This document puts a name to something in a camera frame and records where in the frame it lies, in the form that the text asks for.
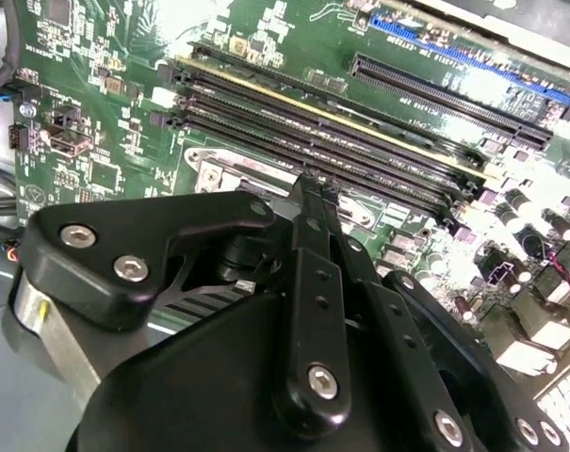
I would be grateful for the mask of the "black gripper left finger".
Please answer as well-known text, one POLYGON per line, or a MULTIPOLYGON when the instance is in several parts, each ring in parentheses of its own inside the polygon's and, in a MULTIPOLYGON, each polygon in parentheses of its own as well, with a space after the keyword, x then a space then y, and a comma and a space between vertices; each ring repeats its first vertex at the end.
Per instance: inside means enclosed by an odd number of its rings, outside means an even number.
POLYGON ((143 349, 151 311, 249 282, 284 310, 269 392, 295 429, 350 414, 338 199, 300 176, 281 201, 231 191, 64 204, 36 213, 21 250, 19 319, 88 402, 143 349))

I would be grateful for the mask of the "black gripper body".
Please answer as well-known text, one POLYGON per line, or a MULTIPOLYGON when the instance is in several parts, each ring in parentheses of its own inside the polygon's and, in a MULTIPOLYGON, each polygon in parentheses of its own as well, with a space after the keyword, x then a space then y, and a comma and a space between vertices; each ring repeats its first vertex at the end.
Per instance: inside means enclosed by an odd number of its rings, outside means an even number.
POLYGON ((386 358, 353 306, 337 243, 291 247, 255 292, 127 360, 72 451, 396 451, 386 358))

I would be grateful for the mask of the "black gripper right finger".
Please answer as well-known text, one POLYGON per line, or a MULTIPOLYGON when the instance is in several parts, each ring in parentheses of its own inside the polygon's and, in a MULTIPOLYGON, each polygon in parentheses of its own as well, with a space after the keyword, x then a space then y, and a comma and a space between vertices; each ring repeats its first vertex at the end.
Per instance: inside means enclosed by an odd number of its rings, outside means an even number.
POLYGON ((379 277, 341 230, 337 191, 324 186, 321 195, 352 304, 386 358, 394 450, 568 450, 552 420, 411 275, 379 277))

